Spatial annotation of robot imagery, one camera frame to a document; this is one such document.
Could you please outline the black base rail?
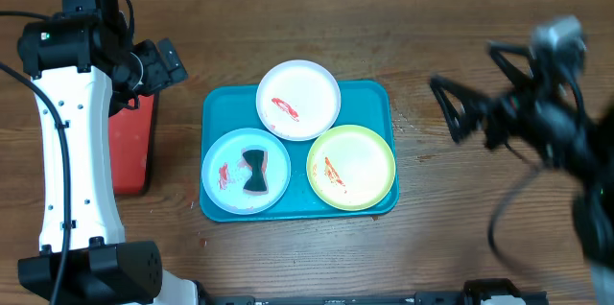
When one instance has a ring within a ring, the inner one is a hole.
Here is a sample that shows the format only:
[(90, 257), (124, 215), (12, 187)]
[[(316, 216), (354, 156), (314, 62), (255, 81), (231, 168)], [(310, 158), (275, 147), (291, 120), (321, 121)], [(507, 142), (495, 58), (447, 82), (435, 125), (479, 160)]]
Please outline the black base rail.
[(549, 305), (546, 292), (521, 292), (509, 279), (476, 279), (459, 291), (419, 291), (401, 295), (256, 298), (208, 297), (214, 305)]

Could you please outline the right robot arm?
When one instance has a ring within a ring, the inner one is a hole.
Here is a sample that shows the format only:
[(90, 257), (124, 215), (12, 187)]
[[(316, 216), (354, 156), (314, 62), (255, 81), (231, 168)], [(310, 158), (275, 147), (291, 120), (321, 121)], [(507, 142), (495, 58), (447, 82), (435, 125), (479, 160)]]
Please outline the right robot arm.
[(579, 20), (560, 16), (537, 26), (527, 46), (491, 41), (487, 52), (511, 83), (498, 97), (439, 75), (430, 87), (451, 138), (462, 142), (484, 131), (489, 150), (524, 140), (541, 158), (532, 174), (557, 169), (574, 176), (583, 191), (572, 217), (596, 298), (613, 301), (613, 115), (589, 118), (578, 84), (584, 69), (585, 37)]

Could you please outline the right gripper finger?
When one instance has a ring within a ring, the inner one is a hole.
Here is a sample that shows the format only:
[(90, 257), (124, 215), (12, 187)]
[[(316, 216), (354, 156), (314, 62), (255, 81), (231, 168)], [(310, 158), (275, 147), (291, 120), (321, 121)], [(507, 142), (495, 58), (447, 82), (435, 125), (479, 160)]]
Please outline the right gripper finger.
[(505, 57), (505, 54), (513, 54), (521, 56), (526, 60), (531, 60), (531, 52), (528, 46), (488, 41), (487, 53), (515, 88), (520, 89), (532, 86), (532, 78), (523, 73)]
[(485, 94), (440, 75), (431, 77), (430, 87), (455, 143), (482, 127), (489, 113), (489, 98)]

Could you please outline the teal plastic tray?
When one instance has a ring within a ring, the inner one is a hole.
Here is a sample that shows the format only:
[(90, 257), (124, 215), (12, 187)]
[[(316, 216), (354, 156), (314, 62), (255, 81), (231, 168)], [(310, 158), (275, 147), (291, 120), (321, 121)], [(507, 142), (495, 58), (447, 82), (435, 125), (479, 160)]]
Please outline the teal plastic tray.
[[(384, 86), (371, 80), (358, 80), (340, 81), (339, 87), (342, 108), (336, 124), (355, 124), (372, 129), (393, 147), (390, 99)], [(256, 91), (255, 84), (223, 86), (207, 95), (202, 109), (202, 155), (206, 155), (211, 146), (228, 132), (264, 127), (256, 112)], [(389, 193), (368, 209), (354, 212), (336, 209), (319, 199), (309, 184), (306, 161), (311, 144), (285, 141), (283, 145), (289, 153), (291, 174), (287, 190), (276, 204), (256, 214), (229, 213), (206, 194), (205, 170), (201, 170), (200, 206), (203, 214), (219, 223), (355, 217), (386, 214), (399, 200), (399, 184), (393, 182)]]

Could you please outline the white plate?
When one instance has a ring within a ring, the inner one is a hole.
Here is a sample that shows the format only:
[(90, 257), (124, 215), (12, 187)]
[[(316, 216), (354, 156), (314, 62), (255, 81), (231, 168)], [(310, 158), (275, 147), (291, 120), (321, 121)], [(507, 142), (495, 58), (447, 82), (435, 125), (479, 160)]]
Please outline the white plate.
[(334, 125), (342, 95), (326, 68), (310, 60), (293, 59), (266, 73), (258, 84), (255, 105), (271, 133), (289, 141), (308, 141)]

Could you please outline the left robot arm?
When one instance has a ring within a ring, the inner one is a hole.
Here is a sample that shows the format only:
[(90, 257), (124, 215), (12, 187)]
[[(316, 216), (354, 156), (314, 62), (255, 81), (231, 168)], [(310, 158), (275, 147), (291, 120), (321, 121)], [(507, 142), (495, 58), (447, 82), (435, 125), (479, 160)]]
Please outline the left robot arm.
[(206, 304), (202, 285), (162, 266), (152, 241), (128, 242), (112, 185), (112, 115), (182, 82), (168, 39), (135, 42), (125, 0), (61, 0), (26, 25), (16, 78), (36, 97), (45, 213), (39, 254), (18, 263), (20, 284), (52, 304)]

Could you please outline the red water tray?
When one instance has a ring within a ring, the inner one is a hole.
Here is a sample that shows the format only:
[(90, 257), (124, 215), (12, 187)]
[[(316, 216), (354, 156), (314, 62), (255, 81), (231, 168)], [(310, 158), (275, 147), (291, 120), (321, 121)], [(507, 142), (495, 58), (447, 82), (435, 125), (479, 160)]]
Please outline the red water tray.
[(139, 97), (137, 110), (122, 109), (109, 118), (113, 192), (137, 196), (146, 191), (157, 96)]

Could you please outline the yellow-green plate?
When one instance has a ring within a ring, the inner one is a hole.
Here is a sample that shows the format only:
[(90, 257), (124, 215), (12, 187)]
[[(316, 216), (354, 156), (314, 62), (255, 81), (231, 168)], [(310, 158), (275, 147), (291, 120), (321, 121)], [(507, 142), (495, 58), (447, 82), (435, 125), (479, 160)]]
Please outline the yellow-green plate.
[(315, 194), (343, 211), (361, 211), (384, 199), (396, 178), (394, 154), (377, 132), (358, 125), (332, 128), (307, 154), (306, 170)]

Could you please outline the light blue plate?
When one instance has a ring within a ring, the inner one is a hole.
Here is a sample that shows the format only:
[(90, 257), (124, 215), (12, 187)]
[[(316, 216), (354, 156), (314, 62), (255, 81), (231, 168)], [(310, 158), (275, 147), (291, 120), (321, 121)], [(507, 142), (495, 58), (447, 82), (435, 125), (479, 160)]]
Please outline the light blue plate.
[[(246, 150), (267, 152), (265, 177), (268, 191), (244, 190), (251, 169), (242, 154)], [(253, 128), (236, 129), (220, 137), (207, 151), (201, 166), (206, 195), (225, 212), (251, 215), (274, 206), (284, 195), (291, 176), (291, 160), (284, 145), (272, 134)]]

